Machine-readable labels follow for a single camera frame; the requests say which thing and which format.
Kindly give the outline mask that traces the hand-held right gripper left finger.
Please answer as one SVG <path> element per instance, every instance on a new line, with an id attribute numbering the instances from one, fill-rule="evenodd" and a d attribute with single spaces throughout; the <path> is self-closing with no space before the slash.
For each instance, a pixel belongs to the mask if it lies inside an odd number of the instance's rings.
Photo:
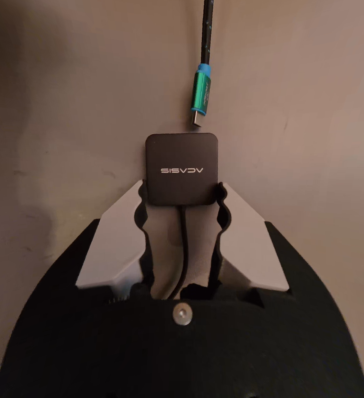
<path id="1" fill-rule="evenodd" d="M 78 288 L 132 288 L 143 282 L 141 259 L 149 244 L 145 221 L 137 221 L 135 214 L 140 205 L 145 213 L 144 191 L 145 182 L 139 180 L 102 214 L 75 283 Z"/>

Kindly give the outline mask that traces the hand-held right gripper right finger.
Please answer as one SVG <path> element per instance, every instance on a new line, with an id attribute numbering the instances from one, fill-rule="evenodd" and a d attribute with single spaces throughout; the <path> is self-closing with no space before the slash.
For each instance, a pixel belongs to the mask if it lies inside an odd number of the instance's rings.
<path id="1" fill-rule="evenodd" d="M 289 284 L 264 218 L 227 183 L 219 183 L 220 232 L 211 257 L 208 288 L 220 284 L 288 291 Z"/>

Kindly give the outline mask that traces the black square adapter hub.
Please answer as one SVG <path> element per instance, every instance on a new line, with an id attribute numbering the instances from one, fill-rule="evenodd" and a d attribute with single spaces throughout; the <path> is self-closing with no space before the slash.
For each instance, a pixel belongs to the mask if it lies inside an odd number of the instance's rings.
<path id="1" fill-rule="evenodd" d="M 146 189 L 153 206 L 178 210 L 183 265 L 168 299 L 182 289 L 189 268 L 188 207 L 211 205 L 218 186 L 218 140 L 211 133 L 152 134 L 145 142 Z"/>

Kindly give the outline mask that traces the braided hdmi cable green plugs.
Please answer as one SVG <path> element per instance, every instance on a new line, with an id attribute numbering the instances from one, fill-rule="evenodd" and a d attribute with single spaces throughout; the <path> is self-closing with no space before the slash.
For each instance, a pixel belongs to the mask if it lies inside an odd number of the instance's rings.
<path id="1" fill-rule="evenodd" d="M 200 63 L 197 67 L 191 100 L 192 125 L 200 128 L 207 114 L 211 88 L 211 34 L 213 26 L 214 1 L 205 0 L 203 4 L 203 19 L 201 31 Z"/>

